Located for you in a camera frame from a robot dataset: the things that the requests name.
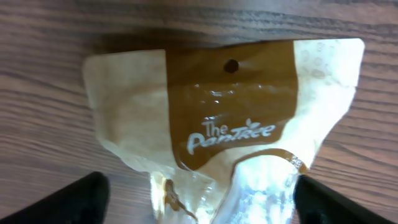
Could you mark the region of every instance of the food package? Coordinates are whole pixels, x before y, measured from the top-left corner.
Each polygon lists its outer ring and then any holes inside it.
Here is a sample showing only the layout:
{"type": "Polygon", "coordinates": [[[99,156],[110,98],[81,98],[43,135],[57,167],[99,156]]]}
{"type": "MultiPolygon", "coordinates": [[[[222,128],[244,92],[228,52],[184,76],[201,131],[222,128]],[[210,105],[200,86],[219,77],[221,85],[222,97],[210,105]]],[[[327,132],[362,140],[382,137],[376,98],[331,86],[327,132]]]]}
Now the food package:
{"type": "Polygon", "coordinates": [[[360,39],[96,55],[96,137],[148,172],[159,223],[289,223],[293,192],[348,111],[360,39]]]}

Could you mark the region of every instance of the black object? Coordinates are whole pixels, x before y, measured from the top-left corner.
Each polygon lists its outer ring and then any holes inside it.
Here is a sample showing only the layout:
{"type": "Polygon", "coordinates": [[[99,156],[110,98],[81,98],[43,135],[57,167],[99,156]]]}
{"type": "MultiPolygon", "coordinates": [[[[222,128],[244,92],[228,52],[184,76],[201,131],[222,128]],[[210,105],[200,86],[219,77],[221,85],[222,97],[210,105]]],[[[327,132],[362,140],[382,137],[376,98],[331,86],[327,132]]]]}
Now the black object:
{"type": "Polygon", "coordinates": [[[294,201],[301,224],[394,224],[307,175],[300,176],[294,201]]]}
{"type": "Polygon", "coordinates": [[[108,199],[108,179],[94,172],[0,220],[0,224],[101,224],[108,199]]]}

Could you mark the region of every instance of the snack bag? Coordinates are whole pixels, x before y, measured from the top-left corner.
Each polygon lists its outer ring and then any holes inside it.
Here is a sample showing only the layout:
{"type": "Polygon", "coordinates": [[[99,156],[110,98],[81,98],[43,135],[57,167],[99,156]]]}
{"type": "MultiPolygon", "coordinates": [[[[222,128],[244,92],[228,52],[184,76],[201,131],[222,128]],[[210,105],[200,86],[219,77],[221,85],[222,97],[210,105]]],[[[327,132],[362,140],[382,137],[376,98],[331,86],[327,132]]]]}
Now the snack bag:
{"type": "Polygon", "coordinates": [[[360,39],[143,50],[83,73],[99,142],[150,174],[159,223],[288,223],[363,52],[360,39]]]}

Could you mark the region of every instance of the leaf logo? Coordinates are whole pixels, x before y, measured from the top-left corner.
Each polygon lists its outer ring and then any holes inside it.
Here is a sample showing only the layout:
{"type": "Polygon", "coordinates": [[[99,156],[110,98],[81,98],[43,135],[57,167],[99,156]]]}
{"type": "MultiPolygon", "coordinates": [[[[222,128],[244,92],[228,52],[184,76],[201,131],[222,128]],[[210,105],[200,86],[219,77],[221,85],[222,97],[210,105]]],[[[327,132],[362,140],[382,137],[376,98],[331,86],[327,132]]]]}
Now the leaf logo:
{"type": "Polygon", "coordinates": [[[254,129],[254,128],[260,126],[260,124],[261,124],[261,123],[258,123],[258,122],[252,123],[250,118],[248,118],[248,119],[246,120],[246,125],[247,125],[250,129],[254,129]]]}

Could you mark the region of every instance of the wooden table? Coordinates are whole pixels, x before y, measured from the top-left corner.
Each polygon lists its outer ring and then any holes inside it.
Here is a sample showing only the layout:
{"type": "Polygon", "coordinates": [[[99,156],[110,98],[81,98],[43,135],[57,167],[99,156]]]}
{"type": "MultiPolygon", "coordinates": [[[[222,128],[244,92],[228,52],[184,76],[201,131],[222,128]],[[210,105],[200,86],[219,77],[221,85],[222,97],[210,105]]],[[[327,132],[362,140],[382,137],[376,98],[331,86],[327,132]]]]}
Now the wooden table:
{"type": "Polygon", "coordinates": [[[398,222],[398,3],[368,0],[1,0],[0,217],[93,170],[106,223],[155,223],[149,182],[105,151],[81,78],[91,54],[360,37],[358,92],[311,175],[398,222]]]}

